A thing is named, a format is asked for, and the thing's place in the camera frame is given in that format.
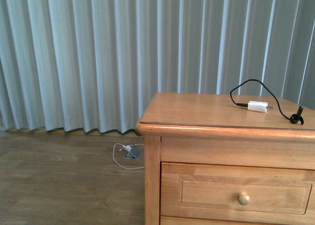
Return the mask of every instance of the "vertical blind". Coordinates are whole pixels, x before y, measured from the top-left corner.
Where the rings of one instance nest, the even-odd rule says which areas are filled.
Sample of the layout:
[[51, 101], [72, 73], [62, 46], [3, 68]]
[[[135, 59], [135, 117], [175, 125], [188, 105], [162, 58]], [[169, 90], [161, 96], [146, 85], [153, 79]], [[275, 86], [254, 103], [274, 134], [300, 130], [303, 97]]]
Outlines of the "vertical blind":
[[0, 127], [124, 132], [249, 78], [315, 109], [314, 28], [315, 0], [0, 0]]

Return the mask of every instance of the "nightstand leg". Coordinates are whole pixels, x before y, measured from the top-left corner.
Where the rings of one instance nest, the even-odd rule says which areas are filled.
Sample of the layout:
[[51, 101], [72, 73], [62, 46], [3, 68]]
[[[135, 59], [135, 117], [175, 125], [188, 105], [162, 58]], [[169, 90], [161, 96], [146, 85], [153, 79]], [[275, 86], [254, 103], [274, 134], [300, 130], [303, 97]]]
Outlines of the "nightstand leg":
[[145, 136], [144, 144], [145, 225], [159, 225], [161, 140]]

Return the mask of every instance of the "black cable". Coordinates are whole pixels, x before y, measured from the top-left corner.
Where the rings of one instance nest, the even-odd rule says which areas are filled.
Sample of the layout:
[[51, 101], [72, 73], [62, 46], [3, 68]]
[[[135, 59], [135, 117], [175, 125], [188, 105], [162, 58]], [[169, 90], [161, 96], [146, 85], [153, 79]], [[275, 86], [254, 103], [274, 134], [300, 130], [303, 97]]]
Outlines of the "black cable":
[[236, 89], [240, 88], [242, 85], [246, 84], [247, 82], [249, 81], [256, 81], [256, 82], [259, 82], [272, 96], [273, 98], [275, 98], [276, 102], [277, 102], [277, 105], [278, 105], [278, 108], [279, 108], [279, 111], [281, 113], [282, 116], [284, 116], [286, 119], [290, 120], [289, 117], [287, 117], [281, 110], [281, 107], [280, 107], [280, 103], [277, 99], [277, 97], [275, 97], [275, 95], [273, 93], [271, 93], [271, 91], [264, 85], [264, 83], [262, 83], [261, 81], [257, 80], [257, 79], [249, 79], [247, 81], [244, 81], [241, 85], [235, 87], [233, 90], [231, 90], [230, 92], [230, 96], [231, 96], [231, 100], [233, 101], [233, 103], [237, 106], [241, 106], [241, 107], [248, 107], [248, 104], [247, 103], [236, 103], [232, 97], [232, 92], [235, 91]]

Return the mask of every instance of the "wood grain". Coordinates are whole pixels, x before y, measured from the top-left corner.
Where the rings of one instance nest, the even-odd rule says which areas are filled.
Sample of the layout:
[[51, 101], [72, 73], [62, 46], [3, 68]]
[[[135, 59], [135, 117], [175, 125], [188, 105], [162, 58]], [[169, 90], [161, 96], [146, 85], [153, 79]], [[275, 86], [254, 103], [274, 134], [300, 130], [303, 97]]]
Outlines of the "wood grain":
[[161, 160], [315, 169], [313, 142], [163, 137]]
[[192, 136], [202, 138], [221, 139], [255, 139], [255, 140], [282, 140], [300, 142], [314, 142], [314, 131], [278, 130], [278, 129], [247, 129], [247, 128], [220, 128], [194, 125], [142, 124], [138, 122], [136, 129], [139, 133], [158, 136]]
[[266, 224], [161, 217], [161, 225], [266, 225]]
[[[142, 137], [9, 132], [0, 136], [0, 224], [143, 225], [144, 170], [114, 143]], [[127, 167], [139, 160], [116, 159]]]
[[[307, 170], [163, 163], [161, 180], [162, 216], [286, 225], [314, 221], [315, 173]], [[239, 193], [250, 195], [251, 204], [240, 205]]]
[[[236, 102], [265, 101], [274, 106], [267, 113], [247, 111], [233, 104], [229, 95], [157, 93], [140, 120], [143, 124], [172, 124], [225, 128], [294, 129], [315, 131], [315, 111], [304, 108], [304, 125], [291, 124], [277, 109], [271, 96], [235, 96]], [[299, 105], [279, 98], [283, 112], [290, 117]]]
[[159, 225], [161, 139], [145, 136], [145, 224]]

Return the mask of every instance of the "cord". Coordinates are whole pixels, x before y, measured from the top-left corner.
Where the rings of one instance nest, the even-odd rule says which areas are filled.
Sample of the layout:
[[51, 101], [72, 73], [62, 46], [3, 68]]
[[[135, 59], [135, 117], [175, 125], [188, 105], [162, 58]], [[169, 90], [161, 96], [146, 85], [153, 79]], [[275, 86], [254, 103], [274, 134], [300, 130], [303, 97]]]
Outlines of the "cord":
[[120, 148], [119, 151], [121, 151], [122, 149], [126, 149], [127, 146], [126, 146], [126, 145], [123, 145], [123, 144], [121, 144], [121, 143], [116, 143], [116, 144], [114, 145], [114, 147], [113, 147], [113, 160], [114, 160], [114, 162], [115, 162], [119, 167], [121, 167], [121, 168], [123, 168], [123, 169], [127, 169], [127, 170], [134, 170], [134, 169], [142, 169], [142, 168], [144, 168], [144, 167], [127, 168], [127, 167], [121, 166], [121, 165], [116, 161], [116, 159], [115, 159], [115, 147], [116, 147], [117, 145], [121, 145], [121, 146], [122, 146], [122, 148]]
[[240, 88], [242, 85], [246, 84], [246, 83], [249, 82], [249, 81], [256, 81], [256, 82], [259, 82], [259, 83], [273, 96], [273, 98], [276, 100], [281, 115], [284, 116], [286, 119], [290, 120], [290, 118], [287, 117], [287, 116], [282, 112], [281, 107], [280, 107], [280, 103], [279, 103], [277, 97], [275, 97], [275, 95], [274, 95], [273, 93], [271, 93], [271, 91], [264, 85], [264, 83], [262, 83], [261, 81], [259, 81], [259, 80], [257, 80], [257, 79], [249, 79], [249, 80], [247, 80], [247, 81], [244, 81], [241, 85], [239, 85], [239, 86], [235, 87], [233, 90], [231, 90], [231, 92], [230, 92], [230, 97], [231, 97], [231, 100], [233, 101], [233, 103], [234, 103], [235, 105], [241, 106], [241, 107], [247, 107], [247, 106], [248, 106], [247, 103], [236, 103], [236, 102], [234, 101], [233, 97], [232, 97], [232, 92], [235, 91], [236, 89]]

